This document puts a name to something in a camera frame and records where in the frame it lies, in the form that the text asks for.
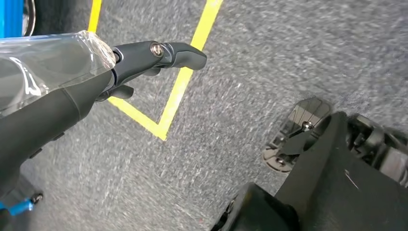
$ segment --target wheel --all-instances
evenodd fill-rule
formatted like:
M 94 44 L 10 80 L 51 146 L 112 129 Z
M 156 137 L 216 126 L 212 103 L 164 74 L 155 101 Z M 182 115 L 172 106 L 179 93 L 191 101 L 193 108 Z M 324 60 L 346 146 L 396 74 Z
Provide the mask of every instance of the wheel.
M 34 0 L 24 0 L 23 36 L 31 36 L 36 24 L 36 5 Z

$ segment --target plastic bag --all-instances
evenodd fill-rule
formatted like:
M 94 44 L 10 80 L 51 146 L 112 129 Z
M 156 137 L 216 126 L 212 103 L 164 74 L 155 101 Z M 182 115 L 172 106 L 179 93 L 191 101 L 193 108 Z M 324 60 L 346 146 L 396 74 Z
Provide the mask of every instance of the plastic bag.
M 114 66 L 111 48 L 88 31 L 0 39 L 0 118 Z

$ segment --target blue part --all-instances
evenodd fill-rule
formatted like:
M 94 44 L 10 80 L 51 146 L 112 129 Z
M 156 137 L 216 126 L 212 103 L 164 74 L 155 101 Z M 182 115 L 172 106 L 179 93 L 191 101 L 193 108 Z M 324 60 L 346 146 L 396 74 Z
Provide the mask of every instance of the blue part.
M 25 199 L 23 202 L 20 202 L 11 207 L 6 207 L 2 202 L 0 202 L 0 209 L 6 208 L 12 216 L 16 216 L 24 213 L 25 211 L 31 211 L 34 209 L 34 204 L 30 199 Z
M 23 35 L 24 0 L 0 0 L 0 38 Z

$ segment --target yellow tape line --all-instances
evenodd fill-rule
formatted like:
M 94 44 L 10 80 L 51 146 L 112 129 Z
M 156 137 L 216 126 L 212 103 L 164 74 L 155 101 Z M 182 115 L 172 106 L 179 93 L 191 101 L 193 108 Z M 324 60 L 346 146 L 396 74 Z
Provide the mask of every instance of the yellow tape line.
M 90 10 L 88 31 L 96 32 L 99 22 L 99 14 L 101 12 L 102 0 L 93 0 Z
M 214 24 L 214 21 L 217 17 L 219 8 L 221 7 L 221 3 L 222 0 L 207 0 L 200 21 L 191 41 L 191 45 L 195 48 L 199 50 L 203 49 L 208 35 L 210 34 L 211 28 Z M 96 31 L 101 4 L 101 0 L 93 0 L 88 31 Z M 111 97 L 108 99 L 108 101 L 119 108 L 130 118 L 134 119 L 136 122 L 142 125 L 153 135 L 161 138 L 162 140 L 166 140 L 167 132 L 170 129 L 174 116 L 176 115 L 181 99 L 183 98 L 184 92 L 191 79 L 192 73 L 193 70 L 191 69 L 180 69 L 174 87 L 164 108 L 163 114 L 160 118 L 160 122 L 158 124 L 156 124 L 153 120 L 148 118 L 148 116 L 146 116 L 124 100 Z

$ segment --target screw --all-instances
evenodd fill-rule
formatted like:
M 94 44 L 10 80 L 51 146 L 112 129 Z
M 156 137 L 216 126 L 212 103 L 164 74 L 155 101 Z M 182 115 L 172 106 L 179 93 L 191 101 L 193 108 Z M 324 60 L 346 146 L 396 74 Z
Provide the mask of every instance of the screw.
M 285 161 L 282 159 L 282 158 L 276 158 L 276 163 L 278 163 L 281 167 L 283 167 L 283 166 L 285 166 L 286 165 L 286 163 L 285 163 Z
M 313 129 L 313 124 L 311 122 L 305 121 L 305 122 L 303 122 L 302 125 L 303 125 L 304 129 L 307 129 L 307 130 Z
M 158 44 L 157 42 L 154 42 L 150 45 L 150 51 L 153 53 L 154 56 L 161 58 L 163 56 L 163 47 Z

